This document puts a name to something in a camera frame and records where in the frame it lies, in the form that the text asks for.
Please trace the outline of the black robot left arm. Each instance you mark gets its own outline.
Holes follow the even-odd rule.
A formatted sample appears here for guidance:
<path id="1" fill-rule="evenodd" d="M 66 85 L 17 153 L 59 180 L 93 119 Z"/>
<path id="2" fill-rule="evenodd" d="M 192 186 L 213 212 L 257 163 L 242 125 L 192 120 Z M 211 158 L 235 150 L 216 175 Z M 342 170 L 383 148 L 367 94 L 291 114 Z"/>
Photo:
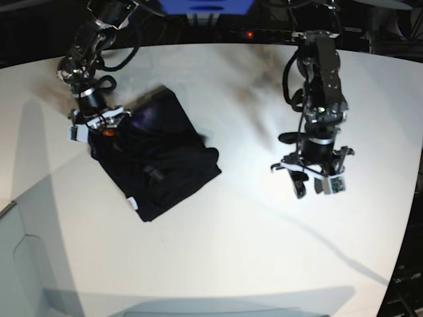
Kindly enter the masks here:
<path id="1" fill-rule="evenodd" d="M 294 152 L 270 169 L 288 171 L 298 199 L 305 196 L 309 179 L 317 194 L 334 195 L 345 191 L 344 161 L 355 153 L 348 146 L 334 147 L 349 109 L 339 77 L 337 34 L 312 30 L 294 32 L 292 38 L 297 50 L 285 66 L 282 88 L 286 103 L 301 117 L 297 131 L 278 137 L 295 145 Z"/>

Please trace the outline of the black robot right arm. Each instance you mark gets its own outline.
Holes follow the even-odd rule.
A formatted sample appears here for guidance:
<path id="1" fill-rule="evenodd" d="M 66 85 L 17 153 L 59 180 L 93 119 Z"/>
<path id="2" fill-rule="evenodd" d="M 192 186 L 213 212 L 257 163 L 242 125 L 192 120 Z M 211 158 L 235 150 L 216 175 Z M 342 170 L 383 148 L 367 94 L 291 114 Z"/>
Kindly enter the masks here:
<path id="1" fill-rule="evenodd" d="M 57 75 L 69 86 L 77 108 L 69 113 L 74 127 L 85 126 L 91 131 L 107 134 L 115 129 L 128 113 L 121 106 L 106 104 L 105 94 L 113 92 L 116 80 L 105 75 L 95 78 L 98 70 L 114 72 L 123 68 L 139 49 L 135 46 L 129 56 L 116 67 L 107 68 L 101 53 L 116 40 L 117 31 L 125 28 L 135 13 L 137 1 L 89 1 L 92 17 L 77 31 L 73 45 L 58 63 Z"/>

